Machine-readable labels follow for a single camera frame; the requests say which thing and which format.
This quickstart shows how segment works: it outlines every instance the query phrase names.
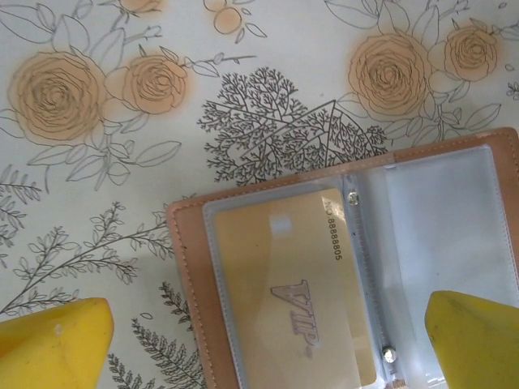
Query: patterned surface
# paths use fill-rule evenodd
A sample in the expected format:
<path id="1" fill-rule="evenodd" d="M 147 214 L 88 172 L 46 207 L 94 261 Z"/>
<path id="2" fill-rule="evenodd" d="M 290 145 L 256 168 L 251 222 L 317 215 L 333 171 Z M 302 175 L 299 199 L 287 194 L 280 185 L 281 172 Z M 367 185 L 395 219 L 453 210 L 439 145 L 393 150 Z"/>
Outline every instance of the patterned surface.
<path id="1" fill-rule="evenodd" d="M 164 204 L 513 126 L 518 16 L 481 0 L 1 0 L 0 320 L 107 297 L 99 387 L 204 387 Z"/>

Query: table surface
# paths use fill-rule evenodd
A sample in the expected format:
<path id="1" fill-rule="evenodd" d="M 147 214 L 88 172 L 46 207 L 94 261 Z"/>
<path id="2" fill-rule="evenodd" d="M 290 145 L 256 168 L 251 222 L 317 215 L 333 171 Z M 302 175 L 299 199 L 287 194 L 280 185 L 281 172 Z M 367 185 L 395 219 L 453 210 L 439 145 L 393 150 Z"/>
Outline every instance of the table surface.
<path id="1" fill-rule="evenodd" d="M 0 321 L 106 297 L 99 388 L 205 387 L 165 205 L 514 126 L 518 20 L 497 0 L 2 0 Z"/>

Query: stitching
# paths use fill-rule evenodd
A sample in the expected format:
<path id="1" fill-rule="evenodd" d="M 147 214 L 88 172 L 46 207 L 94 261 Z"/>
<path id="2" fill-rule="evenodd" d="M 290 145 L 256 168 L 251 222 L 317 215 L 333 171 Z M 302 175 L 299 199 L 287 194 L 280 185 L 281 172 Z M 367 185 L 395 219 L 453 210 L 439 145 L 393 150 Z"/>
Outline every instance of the stitching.
<path id="1" fill-rule="evenodd" d="M 482 135 L 482 136 L 477 137 L 476 140 L 478 140 L 478 139 L 494 138 L 494 137 L 506 137 L 507 138 L 508 145 L 512 149 L 512 157 L 513 157 L 514 164 L 516 166 L 517 179 L 519 181 L 519 164 L 517 163 L 516 149 L 515 149 L 515 146 L 513 144 L 512 138 L 510 137 L 510 135 L 507 132 L 495 132 L 495 133 L 488 134 L 488 135 Z M 441 144 L 438 144 L 436 147 L 433 147 L 433 148 L 429 147 L 429 148 L 424 148 L 424 149 L 418 150 L 418 151 L 401 152 L 400 154 L 397 154 L 397 156 L 399 156 L 399 157 L 402 157 L 402 156 L 417 156 L 417 155 L 425 154 L 425 153 L 428 153 L 428 152 L 435 152 L 435 151 L 438 151 L 438 150 L 442 150 L 442 149 L 445 149 L 447 147 L 457 146 L 457 145 L 460 145 L 460 144 L 472 143 L 473 141 L 474 141 L 474 138 L 468 138 L 468 139 L 463 139 L 463 140 L 457 140 L 456 142 L 441 143 Z M 310 180 L 313 180 L 313 179 L 316 179 L 316 178 L 327 177 L 327 176 L 330 176 L 330 175 L 333 175 L 333 174 L 336 174 L 336 173 L 347 173 L 347 172 L 352 171 L 352 170 L 366 169 L 366 168 L 372 167 L 374 165 L 378 166 L 378 165 L 383 164 L 383 163 L 392 163 L 392 162 L 395 162 L 394 154 L 390 153 L 385 158 L 382 157 L 382 158 L 379 158 L 377 160 L 369 161 L 369 162 L 366 162 L 366 163 L 363 163 L 363 164 L 362 163 L 361 164 L 354 164 L 354 166 L 350 166 L 349 164 L 347 164 L 347 165 L 338 165 L 338 166 L 336 166 L 334 168 L 326 169 L 325 171 L 321 170 L 321 171 L 319 171 L 317 173 L 314 173 L 314 174 L 309 173 L 308 175 L 305 176 L 305 180 L 306 181 L 310 181 Z M 295 184 L 295 183 L 298 183 L 298 182 L 300 182 L 300 180 L 298 179 L 298 176 L 295 176 L 292 180 L 289 180 L 287 182 L 278 182 L 276 184 L 273 184 L 273 185 L 270 185 L 270 186 L 267 186 L 267 187 L 263 187 L 261 189 L 242 190 L 241 192 L 233 193 L 233 194 L 228 194 L 228 195 L 225 195 L 225 196 L 221 196 L 221 197 L 219 197 L 217 199 L 212 199 L 211 201 L 221 200 L 221 199 L 228 199 L 228 198 L 239 196 L 239 195 L 245 195 L 245 194 L 248 194 L 248 193 L 255 193 L 255 192 L 258 192 L 258 191 L 261 191 L 261 190 L 274 189 L 274 188 L 277 188 L 277 187 L 280 187 L 280 186 L 287 186 L 287 185 Z M 182 236 L 181 236 L 180 231 L 178 229 L 178 224 L 177 224 L 177 220 L 176 220 L 177 212 L 179 212 L 179 211 L 181 211 L 183 209 L 186 209 L 186 208 L 196 207 L 196 206 L 205 204 L 206 202 L 207 201 L 200 201 L 200 202 L 197 202 L 197 203 L 188 203 L 188 204 L 186 204 L 186 205 L 184 205 L 184 206 L 182 206 L 180 208 L 176 208 L 176 209 L 173 210 L 173 212 L 172 212 L 172 219 L 173 219 L 173 223 L 174 223 L 174 229 L 175 229 L 175 233 L 177 235 L 178 241 L 181 243 L 181 246 L 183 245 L 183 243 L 182 243 Z M 202 324 L 202 320 L 201 320 L 199 309 L 198 309 L 198 303 L 197 303 L 197 298 L 196 298 L 195 290 L 194 290 L 193 284 L 191 282 L 191 274 L 190 274 L 190 271 L 189 271 L 189 266 L 187 264 L 186 254 L 185 254 L 184 249 L 182 249 L 182 248 L 181 248 L 181 256 L 182 256 L 183 267 L 185 268 L 186 274 L 187 274 L 187 281 L 188 281 L 188 284 L 189 284 L 189 289 L 190 289 L 191 296 L 192 296 L 192 299 L 193 299 L 193 309 L 195 310 L 196 319 L 197 319 L 198 324 L 199 324 L 200 341 L 204 345 L 204 353 L 205 353 L 205 356 L 208 359 L 209 373 L 211 374 L 212 387 L 214 389 L 217 389 L 217 381 L 216 381 L 216 378 L 214 376 L 214 371 L 213 371 L 213 368 L 212 368 L 211 355 L 209 353 L 208 344 L 207 344 L 207 341 L 206 341 L 206 338 L 205 338 L 204 325 Z"/>

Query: yellow object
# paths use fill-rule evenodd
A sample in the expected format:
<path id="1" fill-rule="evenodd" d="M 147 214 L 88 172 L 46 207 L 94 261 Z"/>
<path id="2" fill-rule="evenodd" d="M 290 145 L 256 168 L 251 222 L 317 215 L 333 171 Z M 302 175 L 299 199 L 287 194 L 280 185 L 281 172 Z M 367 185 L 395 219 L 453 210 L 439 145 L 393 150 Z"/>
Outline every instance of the yellow object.
<path id="1" fill-rule="evenodd" d="M 450 389 L 519 387 L 519 309 L 434 292 L 425 325 Z"/>
<path id="2" fill-rule="evenodd" d="M 103 298 L 0 323 L 0 388 L 95 389 L 113 333 Z"/>

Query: card holder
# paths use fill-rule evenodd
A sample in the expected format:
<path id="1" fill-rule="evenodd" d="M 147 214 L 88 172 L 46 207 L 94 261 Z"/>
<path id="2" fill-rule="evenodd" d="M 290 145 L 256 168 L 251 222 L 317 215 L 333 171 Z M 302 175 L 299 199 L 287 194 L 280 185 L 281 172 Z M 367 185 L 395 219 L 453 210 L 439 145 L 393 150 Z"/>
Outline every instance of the card holder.
<path id="1" fill-rule="evenodd" d="M 519 305 L 487 145 L 210 201 L 203 215 L 241 389 L 442 387 L 430 293 Z"/>

